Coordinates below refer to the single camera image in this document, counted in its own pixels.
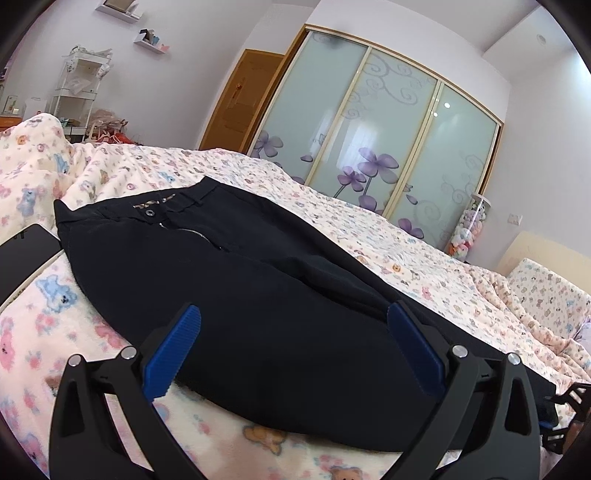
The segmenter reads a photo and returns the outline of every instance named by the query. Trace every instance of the electrical outlet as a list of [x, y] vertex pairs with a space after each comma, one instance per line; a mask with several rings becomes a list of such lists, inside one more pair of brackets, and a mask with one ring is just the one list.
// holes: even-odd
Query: electrical outlet
[[509, 215], [509, 219], [507, 220], [507, 222], [511, 223], [513, 225], [520, 225], [522, 220], [523, 220], [523, 215], [516, 215], [514, 213], [511, 213]]

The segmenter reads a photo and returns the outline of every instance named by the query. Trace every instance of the frosted glass door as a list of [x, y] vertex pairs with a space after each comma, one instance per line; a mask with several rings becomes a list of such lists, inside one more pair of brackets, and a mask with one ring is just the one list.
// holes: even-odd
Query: frosted glass door
[[437, 80], [372, 50], [310, 186], [381, 214], [417, 139]]
[[389, 219], [442, 249], [478, 188], [497, 124], [447, 86], [441, 91], [436, 114], [405, 192]]
[[304, 183], [367, 47], [311, 32], [251, 152]]

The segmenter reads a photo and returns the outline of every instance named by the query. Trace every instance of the wardrobe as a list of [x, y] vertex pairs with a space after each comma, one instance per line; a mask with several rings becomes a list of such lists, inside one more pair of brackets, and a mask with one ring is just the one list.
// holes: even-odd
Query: wardrobe
[[249, 155], [443, 249], [484, 187], [502, 122], [410, 59], [307, 29]]

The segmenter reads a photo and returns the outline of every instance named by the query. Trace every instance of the smartphone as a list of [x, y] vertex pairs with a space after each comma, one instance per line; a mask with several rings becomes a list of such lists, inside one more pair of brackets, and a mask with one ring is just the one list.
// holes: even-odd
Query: smartphone
[[0, 245], [0, 313], [62, 252], [59, 239], [38, 223]]

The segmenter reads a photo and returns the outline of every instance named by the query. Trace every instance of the metal screw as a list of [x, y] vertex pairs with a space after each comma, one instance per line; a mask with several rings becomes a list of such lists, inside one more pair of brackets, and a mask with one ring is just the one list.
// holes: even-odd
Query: metal screw
[[72, 355], [68, 359], [68, 365], [70, 365], [71, 367], [76, 367], [80, 365], [80, 362], [82, 362], [82, 356], [78, 354]]
[[126, 346], [123, 350], [121, 350], [121, 356], [126, 360], [131, 360], [138, 351], [133, 346]]
[[468, 356], [468, 349], [463, 345], [454, 345], [452, 353], [458, 358], [466, 358]]
[[509, 360], [510, 364], [519, 365], [521, 363], [521, 358], [516, 353], [510, 353], [507, 355], [507, 360]]

